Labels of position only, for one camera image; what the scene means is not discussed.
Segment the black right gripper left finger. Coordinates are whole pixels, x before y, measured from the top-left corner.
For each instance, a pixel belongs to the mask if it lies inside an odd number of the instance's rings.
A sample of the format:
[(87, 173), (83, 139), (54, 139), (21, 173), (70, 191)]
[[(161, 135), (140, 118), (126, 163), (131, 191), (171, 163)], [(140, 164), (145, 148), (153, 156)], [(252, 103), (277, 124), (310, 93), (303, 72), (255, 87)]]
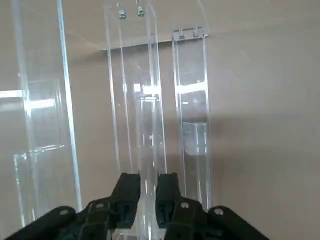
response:
[(8, 236), (9, 240), (110, 240), (116, 229), (130, 229), (141, 196), (141, 176), (122, 173), (110, 196), (92, 200), (80, 212), (58, 206)]

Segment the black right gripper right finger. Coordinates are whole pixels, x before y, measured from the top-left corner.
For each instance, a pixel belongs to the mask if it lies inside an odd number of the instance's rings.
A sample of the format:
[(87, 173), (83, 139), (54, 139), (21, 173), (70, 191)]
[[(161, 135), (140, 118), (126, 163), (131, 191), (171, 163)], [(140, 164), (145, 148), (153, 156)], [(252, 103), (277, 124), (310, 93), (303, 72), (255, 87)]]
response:
[(158, 175), (155, 215), (165, 240), (268, 239), (230, 208), (217, 205), (205, 211), (199, 201), (182, 196), (176, 173)]

